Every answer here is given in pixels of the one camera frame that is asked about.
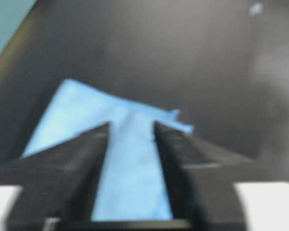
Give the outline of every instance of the white surface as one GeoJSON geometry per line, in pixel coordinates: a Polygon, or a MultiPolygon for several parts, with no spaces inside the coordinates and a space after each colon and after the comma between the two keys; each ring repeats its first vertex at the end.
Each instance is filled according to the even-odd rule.
{"type": "Polygon", "coordinates": [[[43,231],[56,230],[56,226],[59,221],[60,221],[60,218],[46,218],[43,231]]]}
{"type": "Polygon", "coordinates": [[[20,186],[0,186],[0,231],[5,231],[4,221],[20,192],[20,186]]]}
{"type": "Polygon", "coordinates": [[[289,231],[289,182],[238,182],[248,231],[289,231]]]}
{"type": "Polygon", "coordinates": [[[250,7],[249,15],[251,17],[262,13],[263,4],[261,2],[256,2],[250,7]]]}

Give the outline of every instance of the teal wall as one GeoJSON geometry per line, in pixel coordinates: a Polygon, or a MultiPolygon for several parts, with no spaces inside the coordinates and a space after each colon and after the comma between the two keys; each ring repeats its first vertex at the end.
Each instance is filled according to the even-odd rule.
{"type": "Polygon", "coordinates": [[[0,54],[36,0],[0,0],[0,54]]]}

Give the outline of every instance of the blue paper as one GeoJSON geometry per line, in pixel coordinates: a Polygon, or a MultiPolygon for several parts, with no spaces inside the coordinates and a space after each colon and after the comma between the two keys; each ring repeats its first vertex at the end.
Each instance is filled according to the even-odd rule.
{"type": "Polygon", "coordinates": [[[110,139],[92,220],[171,219],[153,125],[192,132],[166,111],[65,80],[32,135],[23,157],[111,122],[110,139]]]}

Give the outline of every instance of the blue cloth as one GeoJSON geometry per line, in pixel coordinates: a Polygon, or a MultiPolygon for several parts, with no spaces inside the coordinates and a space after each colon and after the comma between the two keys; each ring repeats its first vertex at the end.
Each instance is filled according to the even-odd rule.
{"type": "Polygon", "coordinates": [[[178,114],[178,110],[121,99],[68,79],[54,95],[23,157],[110,121],[92,220],[171,219],[153,123],[192,132],[193,126],[176,121],[178,114]]]}

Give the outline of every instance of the dark gray background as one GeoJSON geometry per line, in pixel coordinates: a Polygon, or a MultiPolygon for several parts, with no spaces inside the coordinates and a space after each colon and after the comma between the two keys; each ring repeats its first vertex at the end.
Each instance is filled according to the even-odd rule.
{"type": "Polygon", "coordinates": [[[0,56],[0,163],[75,78],[289,179],[289,0],[39,0],[0,56]]]}

